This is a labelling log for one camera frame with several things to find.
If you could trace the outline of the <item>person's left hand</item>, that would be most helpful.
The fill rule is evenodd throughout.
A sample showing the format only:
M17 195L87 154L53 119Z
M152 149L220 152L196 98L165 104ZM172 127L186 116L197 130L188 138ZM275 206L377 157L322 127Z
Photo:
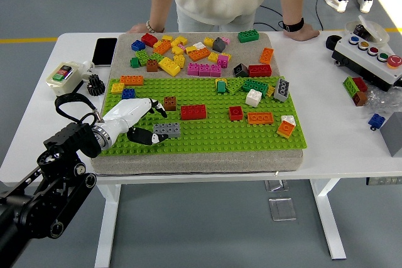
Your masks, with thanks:
M307 41L317 37L320 32L319 30L314 29L312 25L304 24L303 28L299 29L298 31L289 32L284 29L283 34L295 41Z

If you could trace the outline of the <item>person's right hand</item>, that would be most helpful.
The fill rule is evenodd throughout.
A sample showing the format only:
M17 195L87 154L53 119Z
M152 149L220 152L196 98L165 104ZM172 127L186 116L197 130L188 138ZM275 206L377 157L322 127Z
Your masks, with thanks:
M146 23L138 23L126 31L126 33L149 33L149 29Z

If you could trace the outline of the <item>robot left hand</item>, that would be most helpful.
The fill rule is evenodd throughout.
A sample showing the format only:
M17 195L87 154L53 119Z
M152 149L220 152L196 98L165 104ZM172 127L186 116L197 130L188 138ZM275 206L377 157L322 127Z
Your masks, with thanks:
M167 117L164 107L154 99L123 99L97 122L92 131L102 150L107 150L116 142L118 135L126 134L131 142L153 145L168 139L167 134L155 134L134 125L148 112L158 111Z

